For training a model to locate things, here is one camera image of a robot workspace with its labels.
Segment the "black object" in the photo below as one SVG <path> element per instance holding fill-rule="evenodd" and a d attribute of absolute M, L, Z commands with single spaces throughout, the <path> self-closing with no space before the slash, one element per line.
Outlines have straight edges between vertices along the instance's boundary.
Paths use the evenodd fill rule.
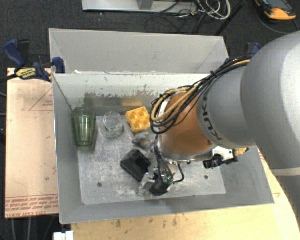
<path fill-rule="evenodd" d="M 132 149 L 121 160 L 120 165 L 135 179 L 141 182 L 144 175 L 149 171 L 151 162 L 138 149 Z"/>
<path fill-rule="evenodd" d="M 222 159 L 223 159 L 222 155 L 215 154 L 210 160 L 203 161 L 203 166 L 206 169 L 211 169 L 211 168 L 219 167 L 223 164 L 229 165 L 238 162 L 238 158 L 236 156 L 233 156 L 232 159 L 228 159 L 225 161 L 223 161 Z"/>
<path fill-rule="evenodd" d="M 154 195 L 154 196 L 162 196 L 166 193 L 168 193 L 168 187 L 170 186 L 167 183 L 163 182 L 163 179 L 161 177 L 159 177 L 156 173 L 154 174 L 154 180 L 155 183 L 153 184 L 153 186 L 150 188 L 150 192 Z"/>
<path fill-rule="evenodd" d="M 214 34 L 214 36 L 220 36 L 220 34 L 225 30 L 225 28 L 229 25 L 229 23 L 233 20 L 233 18 L 240 12 L 240 10 L 245 6 L 248 0 L 241 0 L 239 4 L 235 7 L 235 9 L 232 11 L 229 18 L 227 18 L 224 23 L 221 25 L 221 27 L 218 29 L 218 31 Z"/>
<path fill-rule="evenodd" d="M 29 47 L 30 41 L 28 39 L 23 39 L 18 41 L 17 49 L 21 54 L 21 57 L 24 59 L 25 66 L 32 66 L 32 63 L 29 61 Z"/>

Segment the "gray bin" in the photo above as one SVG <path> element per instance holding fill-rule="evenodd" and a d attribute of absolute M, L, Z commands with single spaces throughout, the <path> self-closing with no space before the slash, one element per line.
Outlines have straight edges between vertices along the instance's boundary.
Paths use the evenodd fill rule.
<path fill-rule="evenodd" d="M 223 38 L 62 29 L 49 34 L 51 57 L 66 64 L 66 74 L 52 79 L 62 224 L 273 203 L 256 147 L 221 168 L 184 165 L 186 180 L 171 192 L 140 197 L 138 182 L 120 167 L 135 148 L 127 124 L 115 139 L 98 132 L 95 150 L 75 144 L 74 108 L 95 110 L 98 122 L 109 111 L 124 115 L 145 106 L 150 112 L 161 93 L 192 84 L 224 62 Z"/>

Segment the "clear glass cup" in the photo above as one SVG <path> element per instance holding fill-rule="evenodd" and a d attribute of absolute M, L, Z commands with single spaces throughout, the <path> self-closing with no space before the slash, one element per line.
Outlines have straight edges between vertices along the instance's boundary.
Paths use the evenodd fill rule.
<path fill-rule="evenodd" d="M 77 107 L 72 112 L 75 142 L 79 147 L 91 146 L 94 142 L 96 114 L 94 111 Z"/>
<path fill-rule="evenodd" d="M 108 112 L 103 116 L 99 129 L 103 136 L 107 138 L 119 136 L 124 129 L 124 123 L 121 115 L 116 112 Z"/>

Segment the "metal stand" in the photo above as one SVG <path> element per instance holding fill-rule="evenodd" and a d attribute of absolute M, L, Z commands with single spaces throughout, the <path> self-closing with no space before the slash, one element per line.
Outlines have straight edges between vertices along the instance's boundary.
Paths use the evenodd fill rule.
<path fill-rule="evenodd" d="M 119 11 L 179 13 L 182 10 L 196 10 L 191 2 L 156 1 L 156 0 L 83 0 L 83 11 Z"/>

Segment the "black cable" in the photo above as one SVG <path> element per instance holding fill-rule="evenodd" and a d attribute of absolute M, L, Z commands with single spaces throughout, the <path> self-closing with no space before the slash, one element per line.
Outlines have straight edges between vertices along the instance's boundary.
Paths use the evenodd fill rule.
<path fill-rule="evenodd" d="M 257 20 L 261 23 L 261 25 L 264 26 L 265 28 L 267 28 L 268 30 L 272 31 L 272 32 L 275 32 L 275 33 L 278 33 L 278 34 L 282 34 L 282 35 L 287 35 L 287 34 L 293 33 L 293 32 L 283 32 L 283 31 L 278 31 L 278 30 L 275 30 L 275 29 L 269 27 L 268 25 L 266 25 L 266 24 L 262 21 L 262 19 L 259 17 L 259 15 L 258 15 L 258 8 L 256 8 L 256 10 L 255 10 L 255 15 L 256 15 Z M 299 30 L 299 27 L 298 27 L 297 23 L 295 22 L 295 20 L 293 20 L 293 22 L 294 22 L 294 24 L 295 24 L 297 30 Z"/>
<path fill-rule="evenodd" d="M 293 23 L 294 23 L 294 25 L 295 25 L 295 27 L 296 27 L 296 30 L 297 30 L 297 31 L 299 31 L 299 30 L 300 30 L 300 28 L 299 28 L 299 26 L 298 26 L 298 24 L 297 24 L 296 20 L 295 20 L 295 19 L 293 19 L 292 21 L 293 21 Z"/>
<path fill-rule="evenodd" d="M 6 81 L 17 78 L 17 77 L 18 76 L 16 74 L 6 76 L 5 78 L 0 79 L 0 84 L 5 83 Z"/>
<path fill-rule="evenodd" d="M 55 219 L 55 217 L 52 217 L 52 219 L 50 220 L 50 223 L 49 223 L 49 225 L 48 225 L 48 227 L 47 227 L 47 229 L 46 229 L 46 231 L 44 233 L 44 236 L 43 236 L 42 240 L 46 240 L 46 238 L 48 236 L 48 233 L 49 233 L 49 229 L 50 229 L 52 223 L 54 222 L 54 219 Z"/>
<path fill-rule="evenodd" d="M 180 173 L 181 173 L 181 175 L 182 175 L 182 179 L 175 180 L 175 181 L 173 182 L 173 184 L 183 182 L 184 179 L 185 179 L 185 174 L 184 174 L 184 171 L 183 171 L 182 168 L 181 168 L 180 163 L 178 163 L 178 168 L 179 168 L 179 171 L 180 171 Z"/>
<path fill-rule="evenodd" d="M 183 1 L 183 0 L 179 0 L 178 2 L 176 2 L 175 4 L 173 4 L 172 6 L 170 6 L 169 8 L 164 9 L 164 10 L 162 10 L 162 11 L 159 11 L 159 12 L 155 13 L 154 15 L 164 14 L 164 13 L 170 11 L 170 10 L 171 10 L 172 8 L 174 8 L 176 5 L 180 4 L 182 1 Z"/>
<path fill-rule="evenodd" d="M 252 54 L 246 54 L 244 56 L 240 56 L 240 57 L 236 57 L 233 58 L 231 60 L 226 61 L 220 68 L 218 68 L 216 71 L 212 72 L 209 76 L 205 77 L 204 79 L 197 81 L 196 83 L 194 83 L 192 85 L 192 87 L 190 89 L 188 89 L 186 91 L 189 92 L 190 90 L 192 90 L 192 93 L 189 95 L 189 97 L 187 99 L 185 99 L 184 103 L 177 109 L 177 112 L 172 115 L 174 113 L 171 112 L 169 115 L 166 115 L 165 119 L 162 120 L 158 120 L 158 121 L 153 121 L 152 119 L 150 120 L 150 126 L 151 126 L 151 130 L 153 133 L 160 135 L 160 134 L 164 134 L 167 131 L 169 131 L 171 128 L 179 125 L 180 123 L 182 123 L 185 118 L 187 117 L 187 115 L 189 114 L 189 112 L 193 109 L 193 107 L 196 105 L 196 102 L 194 103 L 194 105 L 191 107 L 190 111 L 188 111 L 188 113 L 185 115 L 185 117 L 181 120 L 181 122 L 177 123 L 177 120 L 179 119 L 180 114 L 191 104 L 191 102 L 197 97 L 197 96 L 201 96 L 203 94 L 203 92 L 205 92 L 207 90 L 207 88 L 219 77 L 223 76 L 224 74 L 228 73 L 229 71 L 232 71 L 238 67 L 243 67 L 245 66 L 247 63 L 242 63 L 242 64 L 237 64 L 238 62 L 242 62 L 245 60 L 248 60 L 252 57 Z M 162 97 L 165 97 L 165 99 L 167 98 L 166 95 L 171 96 L 170 94 L 163 94 Z M 153 103 L 153 109 L 154 106 L 159 102 L 159 99 L 156 99 Z M 160 111 L 160 107 L 162 105 L 162 102 L 160 104 L 160 106 L 157 108 L 156 111 L 156 115 L 158 115 L 159 111 Z"/>
<path fill-rule="evenodd" d="M 217 30 L 217 32 L 214 34 L 214 36 L 220 36 L 221 33 L 225 30 L 225 28 L 229 25 L 229 23 L 233 20 L 233 18 L 238 14 L 238 12 L 245 6 L 248 0 L 241 0 L 236 8 L 232 11 L 231 15 L 227 20 L 224 21 L 224 23 L 221 25 L 221 27 Z"/>

